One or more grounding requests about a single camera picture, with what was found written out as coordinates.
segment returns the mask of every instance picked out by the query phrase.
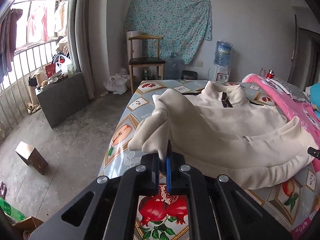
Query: red bottle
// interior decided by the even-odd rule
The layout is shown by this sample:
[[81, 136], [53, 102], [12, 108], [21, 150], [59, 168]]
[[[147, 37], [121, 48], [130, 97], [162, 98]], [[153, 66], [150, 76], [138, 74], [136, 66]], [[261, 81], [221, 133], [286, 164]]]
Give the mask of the red bottle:
[[272, 69], [270, 69], [268, 74], [267, 74], [267, 78], [273, 78], [274, 76], [275, 76], [275, 73], [273, 72]]

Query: water bottle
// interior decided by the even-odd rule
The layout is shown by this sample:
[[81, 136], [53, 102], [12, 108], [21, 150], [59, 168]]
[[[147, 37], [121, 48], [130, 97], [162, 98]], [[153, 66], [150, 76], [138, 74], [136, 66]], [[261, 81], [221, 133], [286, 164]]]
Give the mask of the water bottle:
[[228, 67], [230, 63], [230, 52], [232, 44], [223, 41], [217, 41], [214, 64], [220, 67]]
[[10, 217], [17, 221], [22, 221], [25, 216], [19, 211], [12, 207], [9, 203], [7, 203], [3, 198], [0, 198], [0, 207], [2, 210]]

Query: blue water jug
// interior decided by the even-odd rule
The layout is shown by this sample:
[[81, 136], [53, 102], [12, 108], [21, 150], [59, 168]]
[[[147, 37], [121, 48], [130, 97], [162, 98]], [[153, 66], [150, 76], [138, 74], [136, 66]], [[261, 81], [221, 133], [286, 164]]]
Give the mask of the blue water jug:
[[228, 67], [230, 63], [230, 52], [232, 44], [223, 41], [217, 41], [214, 64], [220, 67]]

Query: metal screw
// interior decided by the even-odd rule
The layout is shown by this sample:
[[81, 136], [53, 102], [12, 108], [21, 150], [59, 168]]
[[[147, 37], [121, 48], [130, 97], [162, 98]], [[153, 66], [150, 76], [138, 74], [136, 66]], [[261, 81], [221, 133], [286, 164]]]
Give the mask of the metal screw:
[[229, 177], [227, 175], [220, 175], [219, 176], [219, 181], [220, 182], [228, 182]]
[[190, 166], [187, 164], [183, 164], [180, 166], [180, 170], [182, 171], [190, 171]]
[[144, 165], [138, 165], [136, 167], [137, 172], [144, 172], [147, 168]]
[[97, 182], [99, 184], [103, 184], [103, 183], [106, 183], [108, 181], [108, 177], [107, 176], [100, 176], [97, 178]]

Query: floral cloth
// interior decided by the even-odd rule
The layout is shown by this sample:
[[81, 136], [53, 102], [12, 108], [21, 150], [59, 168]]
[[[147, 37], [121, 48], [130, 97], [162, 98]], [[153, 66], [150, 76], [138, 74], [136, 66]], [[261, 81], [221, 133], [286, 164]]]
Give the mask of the floral cloth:
[[[178, 57], [188, 64], [202, 41], [211, 40], [211, 28], [208, 0], [131, 0], [124, 36], [128, 31], [163, 36], [160, 57]], [[156, 56], [155, 40], [143, 42], [142, 47], [143, 56]]]

